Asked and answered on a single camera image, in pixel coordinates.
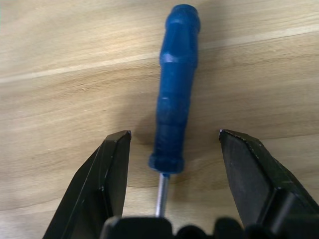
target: screwdriver handle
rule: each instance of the screwdriver handle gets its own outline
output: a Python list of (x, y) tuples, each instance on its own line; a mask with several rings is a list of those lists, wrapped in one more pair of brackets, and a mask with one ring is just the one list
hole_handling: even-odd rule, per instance
[(157, 103), (157, 128), (150, 168), (163, 174), (180, 173), (191, 87), (197, 67), (197, 10), (186, 4), (175, 6), (166, 20), (160, 52), (161, 76)]

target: screwdriver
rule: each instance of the screwdriver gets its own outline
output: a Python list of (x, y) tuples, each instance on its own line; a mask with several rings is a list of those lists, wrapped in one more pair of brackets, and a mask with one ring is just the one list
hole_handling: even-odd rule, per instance
[(200, 21), (197, 10), (187, 4), (175, 6), (165, 28), (159, 56), (156, 135), (149, 159), (149, 167), (160, 173), (156, 217), (164, 217), (170, 175), (184, 169), (184, 135), (198, 59)]

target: wooden table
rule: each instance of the wooden table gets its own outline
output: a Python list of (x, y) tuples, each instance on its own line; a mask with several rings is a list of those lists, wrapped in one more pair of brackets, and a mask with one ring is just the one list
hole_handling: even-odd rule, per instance
[[(202, 22), (174, 228), (238, 219), (218, 142), (260, 138), (319, 201), (319, 3), (193, 0)], [(104, 137), (130, 129), (124, 215), (152, 215), (164, 21), (180, 0), (1, 0), (0, 235), (41, 238)]]

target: black plastic part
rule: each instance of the black plastic part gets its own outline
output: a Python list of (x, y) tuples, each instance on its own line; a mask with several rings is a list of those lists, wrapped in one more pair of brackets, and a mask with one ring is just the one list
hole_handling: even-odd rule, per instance
[(131, 132), (106, 137), (74, 175), (44, 239), (98, 239), (106, 219), (122, 215)]
[(289, 218), (319, 215), (317, 203), (260, 140), (230, 130), (222, 130), (219, 139), (229, 186), (244, 226), (260, 224), (279, 235), (283, 229), (289, 230)]

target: table surface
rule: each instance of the table surface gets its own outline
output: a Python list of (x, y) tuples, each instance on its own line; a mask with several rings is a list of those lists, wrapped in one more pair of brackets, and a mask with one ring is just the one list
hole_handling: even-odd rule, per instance
[[(319, 202), (319, 3), (186, 0), (202, 22), (185, 171), (167, 217), (211, 232), (238, 219), (218, 131), (261, 139)], [(0, 237), (41, 238), (76, 170), (133, 134), (124, 215), (152, 215), (164, 21), (179, 0), (1, 0)]]

